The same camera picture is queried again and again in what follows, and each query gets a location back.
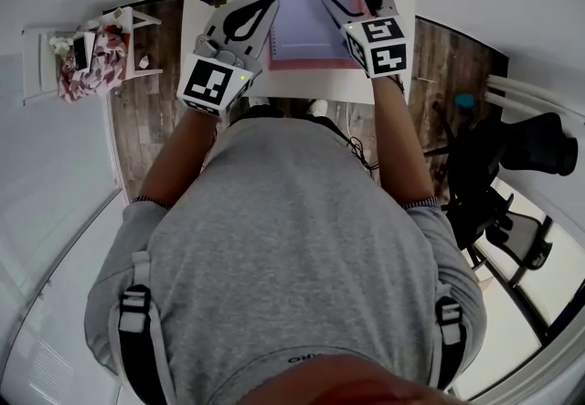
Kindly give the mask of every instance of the floral cloth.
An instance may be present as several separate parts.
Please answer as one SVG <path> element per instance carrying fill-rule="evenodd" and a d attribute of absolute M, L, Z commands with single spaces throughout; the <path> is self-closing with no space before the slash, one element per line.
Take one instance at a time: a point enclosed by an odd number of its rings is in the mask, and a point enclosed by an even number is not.
<path fill-rule="evenodd" d="M 128 48 L 122 38 L 103 28 L 96 31 L 89 72 L 75 70 L 73 50 L 59 70 L 59 97 L 73 102 L 91 94 L 105 95 L 125 78 Z"/>

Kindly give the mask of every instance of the black mesh chair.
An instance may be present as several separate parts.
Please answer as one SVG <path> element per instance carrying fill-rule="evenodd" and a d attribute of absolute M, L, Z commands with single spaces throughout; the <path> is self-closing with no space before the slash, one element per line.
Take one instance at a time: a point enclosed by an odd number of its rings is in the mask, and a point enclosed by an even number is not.
<path fill-rule="evenodd" d="M 473 116 L 468 115 L 455 137 L 439 103 L 433 104 L 439 114 L 442 128 L 447 134 L 447 146 L 431 150 L 424 155 L 437 156 L 449 154 L 442 176 L 447 176 L 451 204 L 458 200 L 482 198 L 485 190 L 492 184 L 499 172 L 498 163 L 505 153 L 505 138 L 502 123 L 493 119 L 480 121 L 472 128 Z"/>
<path fill-rule="evenodd" d="M 507 211 L 485 230 L 485 236 L 518 264 L 538 270 L 547 261 L 552 242 L 544 239 L 543 224 L 535 218 Z"/>
<path fill-rule="evenodd" d="M 558 114 L 549 112 L 505 124 L 506 148 L 501 165 L 506 169 L 532 169 L 568 176 L 575 170 L 577 139 L 563 133 Z"/>
<path fill-rule="evenodd" d="M 513 199 L 514 195 L 506 200 L 494 188 L 488 187 L 474 199 L 450 205 L 446 217 L 451 223 L 457 247 L 461 250 L 469 248 L 484 231 L 505 216 Z"/>

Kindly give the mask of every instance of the cable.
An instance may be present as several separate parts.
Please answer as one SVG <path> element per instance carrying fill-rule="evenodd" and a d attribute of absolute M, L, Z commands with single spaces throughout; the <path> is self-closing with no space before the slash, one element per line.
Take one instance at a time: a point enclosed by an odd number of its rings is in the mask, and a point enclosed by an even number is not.
<path fill-rule="evenodd" d="M 362 166 L 367 169 L 367 171 L 369 171 L 369 175 L 374 177 L 374 170 L 378 169 L 380 166 L 378 162 L 375 162 L 373 165 L 367 162 L 366 156 L 364 154 L 364 144 L 361 140 L 351 134 L 351 130 L 349 129 L 349 102 L 346 103 L 346 127 L 347 135 L 349 135 L 347 144 L 352 147 L 352 153 L 360 161 Z"/>

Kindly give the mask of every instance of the strap buckle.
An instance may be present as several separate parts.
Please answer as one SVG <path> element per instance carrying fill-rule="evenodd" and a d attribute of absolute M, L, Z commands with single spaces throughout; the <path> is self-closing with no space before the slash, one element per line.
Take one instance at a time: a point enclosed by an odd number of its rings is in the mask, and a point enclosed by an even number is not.
<path fill-rule="evenodd" d="M 449 296 L 442 297 L 435 306 L 437 324 L 441 328 L 445 345 L 454 345 L 462 341 L 460 324 L 463 320 L 461 305 Z"/>
<path fill-rule="evenodd" d="M 120 323 L 118 329 L 123 332 L 141 334 L 150 321 L 150 289 L 143 284 L 128 288 L 120 298 Z"/>

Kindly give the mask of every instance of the person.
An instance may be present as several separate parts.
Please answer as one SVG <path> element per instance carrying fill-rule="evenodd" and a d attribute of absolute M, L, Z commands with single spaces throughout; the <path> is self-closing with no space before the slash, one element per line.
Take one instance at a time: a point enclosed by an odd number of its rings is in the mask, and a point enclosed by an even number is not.
<path fill-rule="evenodd" d="M 426 385 L 438 293 L 461 307 L 460 372 L 483 342 L 482 295 L 399 82 L 372 83 L 381 186 L 323 101 L 302 119 L 256 105 L 210 151 L 217 119 L 185 113 L 89 294 L 86 337 L 105 367 L 116 372 L 109 312 L 147 251 L 177 404 L 458 402 Z"/>

